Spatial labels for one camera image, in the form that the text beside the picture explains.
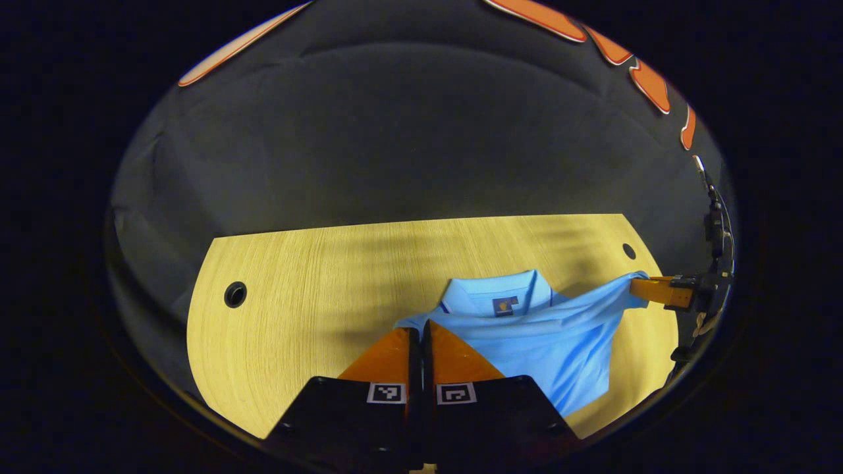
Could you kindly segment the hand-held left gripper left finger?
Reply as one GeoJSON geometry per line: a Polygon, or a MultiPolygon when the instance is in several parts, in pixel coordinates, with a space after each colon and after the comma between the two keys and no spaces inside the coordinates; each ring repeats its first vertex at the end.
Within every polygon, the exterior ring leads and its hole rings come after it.
{"type": "Polygon", "coordinates": [[[311,471],[415,471],[421,417],[420,336],[397,328],[337,378],[313,376],[263,446],[311,471]]]}

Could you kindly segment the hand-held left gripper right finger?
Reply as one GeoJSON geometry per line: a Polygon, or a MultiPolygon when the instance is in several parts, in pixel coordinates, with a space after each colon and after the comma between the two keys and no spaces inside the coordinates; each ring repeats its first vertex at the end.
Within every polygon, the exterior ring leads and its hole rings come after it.
{"type": "Polygon", "coordinates": [[[535,471],[580,448],[529,375],[503,375],[435,321],[421,354],[421,459],[437,471],[535,471]]]}

